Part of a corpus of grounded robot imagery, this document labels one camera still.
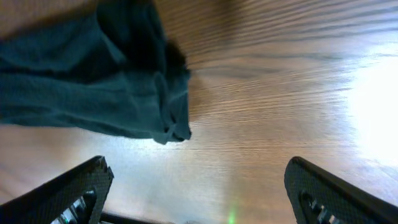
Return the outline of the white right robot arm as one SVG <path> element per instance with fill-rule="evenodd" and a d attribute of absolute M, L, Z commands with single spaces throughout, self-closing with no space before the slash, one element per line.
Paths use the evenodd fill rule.
<path fill-rule="evenodd" d="M 36 189 L 1 205 L 1 223 L 137 223 L 103 211 L 114 179 L 95 156 Z M 397 207 L 302 157 L 287 164 L 284 186 L 298 224 L 397 223 Z"/>

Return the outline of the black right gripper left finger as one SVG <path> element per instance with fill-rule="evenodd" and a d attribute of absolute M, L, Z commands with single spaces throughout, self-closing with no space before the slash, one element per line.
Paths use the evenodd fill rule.
<path fill-rule="evenodd" d="M 1 205 L 1 223 L 98 223 L 114 175 L 95 156 Z"/>

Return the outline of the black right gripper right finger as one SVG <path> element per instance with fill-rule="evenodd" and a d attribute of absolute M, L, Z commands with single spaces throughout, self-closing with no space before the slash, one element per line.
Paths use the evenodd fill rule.
<path fill-rule="evenodd" d="M 287 164 L 284 185 L 296 223 L 397 224 L 397 207 L 302 157 Z"/>

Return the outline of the dark green t-shirt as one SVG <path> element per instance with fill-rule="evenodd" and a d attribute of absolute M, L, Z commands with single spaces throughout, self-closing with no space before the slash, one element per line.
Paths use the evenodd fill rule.
<path fill-rule="evenodd" d="M 182 142 L 189 79 L 152 1 L 104 2 L 1 42 L 1 122 Z"/>

